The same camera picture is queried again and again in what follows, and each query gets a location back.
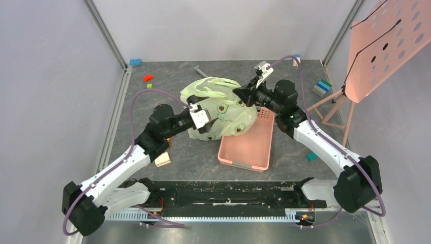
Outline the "green avocado plastic bag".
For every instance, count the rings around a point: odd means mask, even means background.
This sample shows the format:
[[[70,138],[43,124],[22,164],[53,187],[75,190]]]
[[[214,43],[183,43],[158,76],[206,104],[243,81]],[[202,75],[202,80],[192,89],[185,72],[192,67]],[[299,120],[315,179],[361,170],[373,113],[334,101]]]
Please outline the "green avocado plastic bag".
[[[199,104],[208,110],[211,119],[217,119],[207,133],[200,134],[197,130],[189,129],[191,139],[208,141],[219,140],[223,136],[239,136],[255,123],[258,115],[256,106],[246,106],[233,93],[234,89],[240,87],[235,80],[206,77],[192,82],[180,91],[180,99],[183,102],[192,95],[206,97]]]

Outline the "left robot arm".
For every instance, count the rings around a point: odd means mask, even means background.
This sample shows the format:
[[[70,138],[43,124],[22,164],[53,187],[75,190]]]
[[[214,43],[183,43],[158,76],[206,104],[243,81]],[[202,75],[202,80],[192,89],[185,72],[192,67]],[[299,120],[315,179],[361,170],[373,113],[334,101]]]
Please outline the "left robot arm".
[[[136,204],[156,206],[159,192],[143,183],[137,182],[118,192],[115,189],[162,155],[169,147],[168,138],[188,129],[201,134],[209,132],[216,119],[199,104],[204,100],[206,97],[189,96],[180,114],[174,114],[168,104],[157,106],[144,131],[132,137],[131,146],[122,156],[82,183],[71,181],[65,185],[61,207],[65,215],[64,234],[88,236],[98,230],[110,214]]]

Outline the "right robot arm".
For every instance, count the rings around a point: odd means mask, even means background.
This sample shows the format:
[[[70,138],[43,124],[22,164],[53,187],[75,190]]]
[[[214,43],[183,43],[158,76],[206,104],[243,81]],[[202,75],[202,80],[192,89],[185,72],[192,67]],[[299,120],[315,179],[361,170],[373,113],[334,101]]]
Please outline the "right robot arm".
[[[264,83],[250,81],[233,93],[248,107],[259,105],[274,112],[275,123],[282,132],[326,163],[337,176],[333,194],[341,208],[350,213],[363,208],[380,217],[386,215],[378,161],[348,150],[320,129],[297,105],[298,92],[292,81],[279,80],[273,90]]]

